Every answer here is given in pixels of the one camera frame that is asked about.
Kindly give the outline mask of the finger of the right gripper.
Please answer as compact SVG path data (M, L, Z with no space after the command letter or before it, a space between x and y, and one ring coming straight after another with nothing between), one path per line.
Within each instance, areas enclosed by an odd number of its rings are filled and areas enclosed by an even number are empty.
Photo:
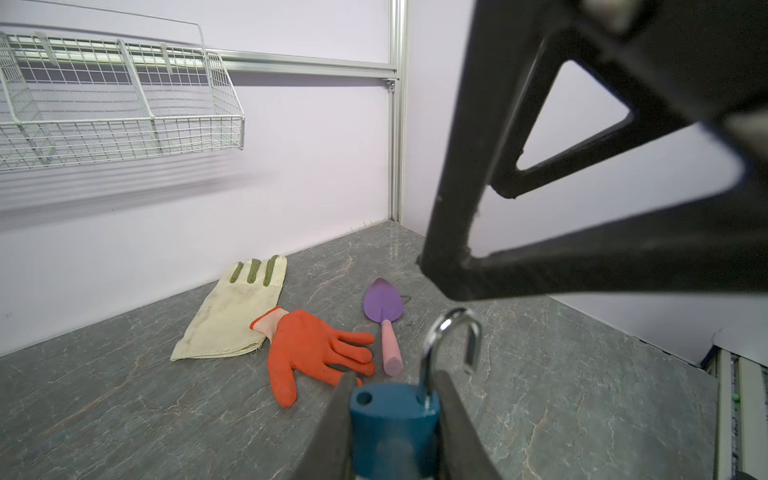
M568 61L623 103L627 116L523 169L523 147ZM471 254L486 188L513 199L695 123L739 158L742 175L726 191L483 258ZM420 268L458 301L765 291L766 3L477 2Z

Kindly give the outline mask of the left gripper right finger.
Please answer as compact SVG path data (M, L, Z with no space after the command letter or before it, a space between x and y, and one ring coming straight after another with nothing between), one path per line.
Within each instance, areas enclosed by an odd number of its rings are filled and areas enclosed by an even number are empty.
M433 382L441 403L437 479L499 480L450 375L437 371Z

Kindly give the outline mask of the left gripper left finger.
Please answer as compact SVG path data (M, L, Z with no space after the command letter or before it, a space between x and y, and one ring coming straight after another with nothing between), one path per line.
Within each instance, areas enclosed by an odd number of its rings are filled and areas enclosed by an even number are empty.
M291 479L355 479L350 399L357 387L353 372L342 375Z

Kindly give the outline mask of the small blue padlock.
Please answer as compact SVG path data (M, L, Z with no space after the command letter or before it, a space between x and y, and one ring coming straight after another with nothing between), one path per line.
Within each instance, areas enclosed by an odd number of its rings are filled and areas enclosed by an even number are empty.
M464 366L479 363L482 326L475 313L457 307L439 317L423 343L419 382L359 387L349 403L352 467L363 479L424 479L438 474L440 397L435 386L439 346L460 326L468 329Z

